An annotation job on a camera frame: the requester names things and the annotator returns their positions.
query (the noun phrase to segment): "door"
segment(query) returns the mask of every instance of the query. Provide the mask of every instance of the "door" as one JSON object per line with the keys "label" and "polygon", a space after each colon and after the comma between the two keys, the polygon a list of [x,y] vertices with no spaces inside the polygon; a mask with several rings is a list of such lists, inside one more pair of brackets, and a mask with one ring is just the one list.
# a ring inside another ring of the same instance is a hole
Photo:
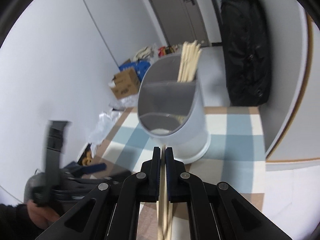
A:
{"label": "door", "polygon": [[196,0],[150,0],[169,45],[197,40],[209,46]]}

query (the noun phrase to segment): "black bag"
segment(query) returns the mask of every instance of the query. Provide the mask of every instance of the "black bag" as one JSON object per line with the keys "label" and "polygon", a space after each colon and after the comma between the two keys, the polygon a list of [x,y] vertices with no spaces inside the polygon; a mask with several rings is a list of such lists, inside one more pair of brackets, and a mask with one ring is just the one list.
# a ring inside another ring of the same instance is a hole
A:
{"label": "black bag", "polygon": [[225,0],[221,6],[226,81],[233,106],[268,101],[271,58],[267,23],[258,0]]}

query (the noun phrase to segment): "plaid tablecloth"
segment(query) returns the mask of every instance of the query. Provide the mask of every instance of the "plaid tablecloth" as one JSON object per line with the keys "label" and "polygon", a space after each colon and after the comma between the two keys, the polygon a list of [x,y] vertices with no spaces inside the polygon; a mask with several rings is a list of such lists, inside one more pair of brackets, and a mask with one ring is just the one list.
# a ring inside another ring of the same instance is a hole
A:
{"label": "plaid tablecloth", "polygon": [[[186,165],[186,170],[205,182],[228,182],[261,210],[265,148],[258,108],[205,107],[204,110],[211,144],[200,160]],[[107,170],[94,176],[109,176],[123,168],[138,172],[142,163],[152,158],[154,146],[161,147],[143,131],[136,109],[127,109],[97,149],[92,163],[104,162]],[[174,204],[173,216],[172,240],[190,239],[186,204]],[[157,239],[155,203],[141,204],[137,239]]]}

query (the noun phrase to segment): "cardboard box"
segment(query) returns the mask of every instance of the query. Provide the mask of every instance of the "cardboard box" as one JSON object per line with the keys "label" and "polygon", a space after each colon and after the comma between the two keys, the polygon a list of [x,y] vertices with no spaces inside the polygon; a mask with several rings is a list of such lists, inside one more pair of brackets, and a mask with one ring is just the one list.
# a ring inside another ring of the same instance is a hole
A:
{"label": "cardboard box", "polygon": [[115,74],[109,86],[116,98],[121,99],[138,93],[140,81],[134,68],[128,68]]}
{"label": "cardboard box", "polygon": [[134,68],[140,82],[142,82],[144,75],[146,74],[148,68],[150,67],[150,63],[144,60],[141,60],[138,63],[136,62],[123,63],[121,66],[119,66],[119,70],[123,71],[131,67]]}

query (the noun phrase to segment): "human hand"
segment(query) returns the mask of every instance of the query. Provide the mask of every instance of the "human hand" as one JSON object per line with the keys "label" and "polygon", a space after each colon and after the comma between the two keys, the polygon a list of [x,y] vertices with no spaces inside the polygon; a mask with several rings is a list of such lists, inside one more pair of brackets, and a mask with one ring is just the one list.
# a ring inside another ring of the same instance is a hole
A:
{"label": "human hand", "polygon": [[32,200],[27,202],[28,215],[32,222],[39,228],[46,230],[48,222],[54,223],[60,216],[50,207],[38,207]]}

